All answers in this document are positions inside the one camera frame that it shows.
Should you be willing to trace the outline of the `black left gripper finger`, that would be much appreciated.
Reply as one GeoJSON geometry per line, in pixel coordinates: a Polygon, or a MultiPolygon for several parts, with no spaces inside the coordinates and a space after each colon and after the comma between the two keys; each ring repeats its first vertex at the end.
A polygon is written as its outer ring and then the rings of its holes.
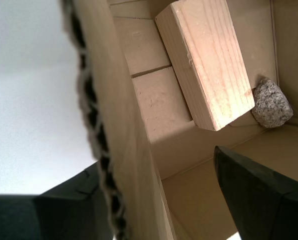
{"type": "Polygon", "coordinates": [[[0,195],[0,240],[111,240],[97,165],[40,195],[0,195]]]}
{"type": "Polygon", "coordinates": [[[222,146],[214,166],[241,239],[298,240],[298,181],[222,146]]]}

